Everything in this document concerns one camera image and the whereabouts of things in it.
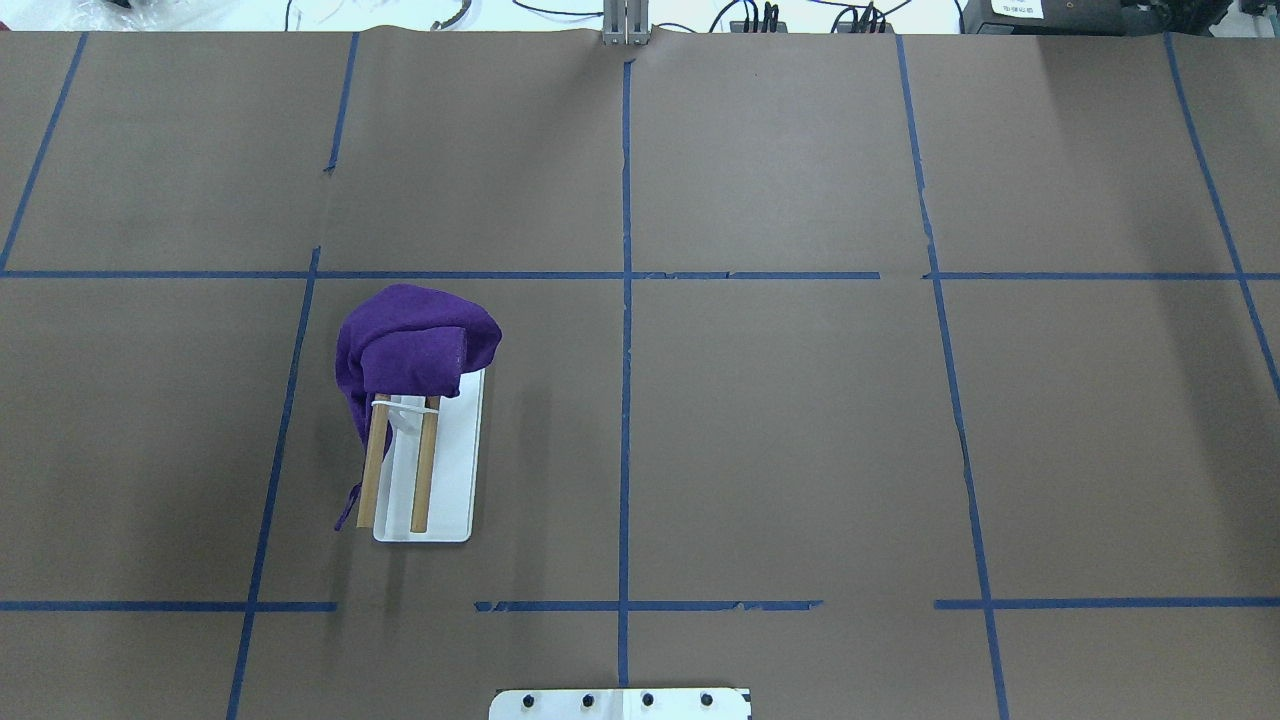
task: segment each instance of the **black box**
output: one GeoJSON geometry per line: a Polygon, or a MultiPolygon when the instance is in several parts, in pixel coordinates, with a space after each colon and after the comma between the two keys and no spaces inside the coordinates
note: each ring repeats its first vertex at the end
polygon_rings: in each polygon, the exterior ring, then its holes
{"type": "Polygon", "coordinates": [[[964,31],[975,35],[1124,35],[1125,24],[1120,0],[969,0],[964,9],[964,31]]]}

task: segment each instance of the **blue tape line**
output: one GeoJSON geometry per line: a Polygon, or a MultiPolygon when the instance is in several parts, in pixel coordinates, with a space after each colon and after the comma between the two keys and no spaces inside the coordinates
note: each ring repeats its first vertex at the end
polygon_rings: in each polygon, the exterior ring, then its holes
{"type": "Polygon", "coordinates": [[[631,64],[622,64],[622,418],[618,464],[618,687],[630,684],[631,602],[631,64]]]}
{"type": "Polygon", "coordinates": [[[614,272],[525,270],[321,270],[320,279],[438,279],[438,281],[621,281],[614,272]]]}
{"type": "Polygon", "coordinates": [[[303,270],[5,270],[15,279],[306,279],[303,270]]]}
{"type": "Polygon", "coordinates": [[[232,675],[230,697],[227,701],[227,720],[236,720],[239,711],[241,688],[244,684],[244,666],[248,662],[248,647],[253,639],[253,618],[257,594],[262,585],[262,566],[266,564],[266,544],[271,536],[271,516],[275,512],[275,495],[280,487],[280,468],[284,464],[284,441],[289,433],[289,419],[293,415],[293,396],[298,387],[298,365],[302,361],[302,341],[307,334],[307,322],[311,316],[311,297],[315,295],[316,268],[320,266],[320,249],[311,251],[311,268],[307,272],[307,288],[302,295],[302,310],[298,314],[298,331],[293,338],[293,357],[289,360],[289,382],[284,387],[284,406],[280,410],[280,428],[275,436],[275,455],[271,459],[271,477],[266,484],[266,501],[262,503],[262,524],[257,532],[257,551],[253,555],[253,574],[248,582],[248,600],[244,609],[244,624],[241,628],[239,652],[236,656],[236,671],[232,675]]]}
{"type": "MultiPolygon", "coordinates": [[[[820,600],[631,600],[627,612],[808,612],[819,607],[820,600]]],[[[617,612],[621,603],[612,600],[504,600],[476,602],[476,612],[617,612]]]]}
{"type": "Polygon", "coordinates": [[[356,53],[360,50],[360,33],[351,33],[351,49],[347,50],[347,74],[342,79],[342,100],[338,101],[338,122],[333,126],[333,147],[329,150],[329,164],[324,172],[333,173],[338,167],[338,150],[342,149],[342,129],[347,124],[347,100],[351,99],[351,77],[356,73],[356,53]]]}
{"type": "Polygon", "coordinates": [[[1208,188],[1208,197],[1213,202],[1213,214],[1217,215],[1217,224],[1222,229],[1222,240],[1226,241],[1226,251],[1231,255],[1231,266],[1235,268],[1236,279],[1240,283],[1240,295],[1244,296],[1244,306],[1249,310],[1249,320],[1253,322],[1253,333],[1258,338],[1258,347],[1262,350],[1262,359],[1267,364],[1267,373],[1271,374],[1271,387],[1276,398],[1280,400],[1280,370],[1276,369],[1275,356],[1271,354],[1271,343],[1267,342],[1267,333],[1262,329],[1262,319],[1258,309],[1253,304],[1253,292],[1249,290],[1249,281],[1244,274],[1244,264],[1240,261],[1240,252],[1235,247],[1235,238],[1231,236],[1231,225],[1226,222],[1226,211],[1222,209],[1222,199],[1217,195],[1217,184],[1213,182],[1213,173],[1208,169],[1208,159],[1201,146],[1199,133],[1196,131],[1196,120],[1192,118],[1190,105],[1187,104],[1187,91],[1183,88],[1183,76],[1178,69],[1178,55],[1174,53],[1174,36],[1165,33],[1165,54],[1169,56],[1169,72],[1174,78],[1174,90],[1178,92],[1178,104],[1183,109],[1183,120],[1187,122],[1187,135],[1192,138],[1192,147],[1196,150],[1196,160],[1199,163],[1201,173],[1204,176],[1204,186],[1208,188]]]}
{"type": "Polygon", "coordinates": [[[1235,273],[928,273],[932,281],[1234,281],[1235,273]]]}
{"type": "Polygon", "coordinates": [[[879,273],[639,272],[637,281],[878,281],[879,273]]]}
{"type": "MultiPolygon", "coordinates": [[[[924,224],[924,234],[928,238],[929,273],[933,282],[933,302],[938,314],[938,328],[942,332],[942,357],[947,369],[947,387],[951,392],[951,414],[955,419],[956,433],[960,437],[960,455],[964,461],[964,484],[969,496],[969,532],[973,537],[973,555],[978,565],[978,587],[982,598],[991,601],[991,579],[987,574],[987,551],[982,539],[982,519],[978,514],[978,493],[973,482],[973,462],[969,456],[969,437],[965,433],[964,409],[960,405],[960,384],[956,380],[955,356],[951,350],[951,328],[947,323],[946,300],[942,295],[942,281],[938,279],[941,272],[938,266],[938,250],[933,238],[933,223],[929,220],[929,209],[924,202],[924,163],[920,158],[920,140],[915,127],[915,108],[911,102],[911,82],[908,78],[906,49],[902,36],[895,35],[897,44],[897,67],[902,79],[902,101],[906,108],[906,129],[911,140],[911,161],[915,165],[915,190],[920,200],[920,220],[924,224]]],[[[1000,638],[996,633],[996,614],[989,609],[983,611],[987,625],[987,652],[991,655],[991,674],[996,689],[996,708],[1001,720],[1009,720],[1009,697],[1005,692],[1005,669],[1000,660],[1000,638]]]]}
{"type": "Polygon", "coordinates": [[[63,106],[67,105],[67,96],[72,91],[72,82],[76,79],[76,70],[79,68],[81,56],[84,55],[84,44],[88,42],[88,33],[82,32],[79,41],[76,42],[76,54],[72,55],[72,64],[67,68],[67,77],[63,78],[63,90],[58,94],[58,102],[54,104],[54,111],[49,115],[49,124],[45,126],[45,136],[40,138],[40,149],[36,150],[36,159],[31,163],[31,172],[27,173],[27,184],[22,188],[22,196],[18,199],[18,209],[13,213],[13,222],[9,224],[9,234],[4,241],[4,250],[0,250],[0,272],[4,272],[5,266],[9,265],[9,254],[13,252],[13,243],[18,241],[18,229],[22,227],[22,218],[27,214],[27,202],[31,201],[31,193],[36,190],[36,179],[40,178],[40,168],[45,164],[45,154],[49,152],[49,143],[54,140],[54,129],[58,128],[58,119],[63,115],[63,106]]]}
{"type": "MultiPolygon", "coordinates": [[[[244,602],[163,600],[8,600],[0,612],[244,612],[244,602]]],[[[260,602],[257,612],[334,612],[337,602],[260,602]]]]}
{"type": "Polygon", "coordinates": [[[936,600],[934,610],[1107,610],[1152,607],[1280,607],[1280,597],[1032,597],[936,600]]]}

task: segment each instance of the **gray surface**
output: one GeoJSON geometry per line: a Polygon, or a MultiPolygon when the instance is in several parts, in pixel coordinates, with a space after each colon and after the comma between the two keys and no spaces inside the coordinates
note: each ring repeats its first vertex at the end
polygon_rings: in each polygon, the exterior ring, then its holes
{"type": "Polygon", "coordinates": [[[1188,104],[1245,270],[1280,272],[1280,44],[1176,37],[1188,104]]]}
{"type": "MultiPolygon", "coordinates": [[[[634,611],[632,685],[997,716],[983,614],[933,606],[980,589],[896,49],[849,40],[366,32],[326,177],[349,36],[90,38],[10,270],[301,272],[320,245],[324,270],[617,273],[635,58],[635,269],[883,274],[636,279],[630,315],[621,279],[412,281],[506,331],[460,547],[330,530],[361,465],[337,329],[393,281],[321,277],[259,600],[337,611],[255,616],[238,717],[483,717],[499,688],[617,683],[614,612],[474,603],[616,600],[623,497],[630,600],[822,601],[634,611]]],[[[73,45],[0,37],[0,227],[73,45]]],[[[1275,81],[1213,85],[1274,50],[1184,46],[1245,268],[1280,270],[1275,193],[1252,195],[1275,81]]],[[[906,54],[943,269],[1231,269],[1160,38],[906,54]]],[[[238,606],[13,602],[250,596],[305,284],[0,277],[0,715],[227,716],[238,606]]],[[[1280,282],[1251,287],[1277,345],[1280,282]]],[[[1280,404],[1234,279],[945,291],[995,597],[1280,596],[1280,404]]],[[[1275,607],[993,618],[1012,719],[1280,714],[1275,607]]]]}

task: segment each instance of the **metal bracket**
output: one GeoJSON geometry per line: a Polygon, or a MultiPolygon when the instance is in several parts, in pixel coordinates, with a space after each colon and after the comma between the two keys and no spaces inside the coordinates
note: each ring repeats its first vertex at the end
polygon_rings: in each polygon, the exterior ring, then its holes
{"type": "Polygon", "coordinates": [[[649,0],[604,0],[604,44],[648,45],[649,0]]]}

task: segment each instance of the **vertical blue line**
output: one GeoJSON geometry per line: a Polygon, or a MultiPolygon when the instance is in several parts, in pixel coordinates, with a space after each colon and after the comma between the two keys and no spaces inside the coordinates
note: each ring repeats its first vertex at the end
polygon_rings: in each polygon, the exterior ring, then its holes
{"type": "Polygon", "coordinates": [[[13,243],[18,240],[18,229],[22,227],[22,217],[27,214],[27,202],[32,191],[36,190],[36,179],[40,177],[40,167],[45,164],[45,154],[49,152],[49,143],[54,140],[54,129],[58,128],[58,119],[63,115],[63,106],[67,105],[67,96],[72,91],[72,82],[76,79],[76,70],[79,68],[81,56],[84,55],[84,44],[88,42],[88,33],[82,32],[76,44],[76,53],[72,55],[72,64],[67,68],[67,77],[63,78],[63,90],[58,94],[58,102],[49,115],[49,124],[45,126],[45,136],[40,140],[40,149],[36,150],[36,159],[31,163],[31,172],[27,173],[27,184],[22,188],[22,197],[18,200],[18,209],[13,213],[13,222],[9,224],[9,234],[4,241],[4,250],[0,250],[0,273],[9,265],[9,254],[13,252],[13,243]]]}
{"type": "Polygon", "coordinates": [[[1262,319],[1258,309],[1253,304],[1253,291],[1249,290],[1249,281],[1244,275],[1244,263],[1240,261],[1240,252],[1235,247],[1235,238],[1231,236],[1231,225],[1226,222],[1226,210],[1222,209],[1222,199],[1217,195],[1217,183],[1213,182],[1213,173],[1208,169],[1208,159],[1204,158],[1204,149],[1201,146],[1199,133],[1196,132],[1196,120],[1192,118],[1190,105],[1187,104],[1187,91],[1183,88],[1183,74],[1178,69],[1178,55],[1174,53],[1174,36],[1165,33],[1165,54],[1169,56],[1169,72],[1174,77],[1174,90],[1178,92],[1178,104],[1183,109],[1183,120],[1187,122],[1187,135],[1192,138],[1192,149],[1196,150],[1196,160],[1201,165],[1201,174],[1204,176],[1204,186],[1208,187],[1208,197],[1213,202],[1213,214],[1217,215],[1217,225],[1222,229],[1222,240],[1226,241],[1226,251],[1231,255],[1231,266],[1235,268],[1236,281],[1240,283],[1240,295],[1244,296],[1244,306],[1249,310],[1249,320],[1253,322],[1253,333],[1258,337],[1258,347],[1262,350],[1262,359],[1266,360],[1267,373],[1271,374],[1271,388],[1280,398],[1280,372],[1276,370],[1276,360],[1271,354],[1271,343],[1267,342],[1267,333],[1262,329],[1262,319]]]}
{"type": "Polygon", "coordinates": [[[947,323],[946,301],[938,273],[938,250],[933,241],[933,223],[924,202],[924,163],[920,158],[920,140],[915,128],[915,106],[911,102],[911,83],[906,72],[906,50],[902,36],[897,42],[897,67],[902,77],[902,100],[906,105],[906,129],[911,138],[911,160],[915,165],[915,190],[920,199],[920,220],[928,238],[929,274],[933,282],[933,304],[937,307],[938,327],[942,331],[942,359],[947,368],[947,387],[951,392],[951,415],[960,436],[960,456],[964,461],[964,484],[969,496],[969,533],[973,536],[973,556],[978,565],[978,588],[982,592],[983,618],[987,624],[987,652],[991,655],[991,673],[996,687],[996,708],[1001,720],[1009,720],[1009,698],[1005,693],[1005,669],[1000,660],[1000,639],[996,634],[996,611],[991,607],[991,579],[987,574],[987,551],[982,541],[982,519],[978,514],[978,493],[973,482],[973,462],[969,457],[969,436],[965,432],[964,410],[960,405],[960,383],[956,380],[955,356],[951,351],[951,327],[947,323]]]}
{"type": "Polygon", "coordinates": [[[351,49],[347,50],[347,76],[342,81],[342,100],[338,101],[338,122],[333,126],[333,147],[329,150],[329,164],[324,172],[332,173],[338,167],[338,150],[342,149],[342,128],[347,124],[347,100],[351,97],[351,76],[356,73],[356,53],[360,50],[360,33],[351,33],[351,49]]]}
{"type": "Polygon", "coordinates": [[[241,688],[244,685],[244,667],[248,664],[248,646],[253,639],[253,618],[257,612],[257,594],[262,585],[262,566],[266,562],[266,544],[271,537],[271,516],[275,512],[275,495],[280,487],[280,468],[284,464],[284,439],[289,433],[289,419],[293,415],[293,395],[298,387],[298,365],[302,360],[302,340],[307,334],[307,320],[311,316],[311,297],[316,287],[316,269],[320,266],[320,249],[311,251],[311,269],[307,272],[307,288],[302,293],[302,310],[298,314],[298,331],[293,338],[293,357],[289,361],[289,382],[284,387],[284,406],[280,410],[280,428],[275,434],[275,455],[271,459],[271,475],[266,484],[266,502],[262,503],[262,524],[257,532],[257,551],[253,555],[253,574],[248,582],[248,598],[244,603],[244,624],[241,626],[239,652],[236,655],[236,673],[232,675],[232,692],[227,702],[227,720],[236,720],[239,712],[241,688]]]}
{"type": "Polygon", "coordinates": [[[622,65],[622,448],[618,489],[618,687],[630,684],[631,602],[631,63],[622,65]]]}

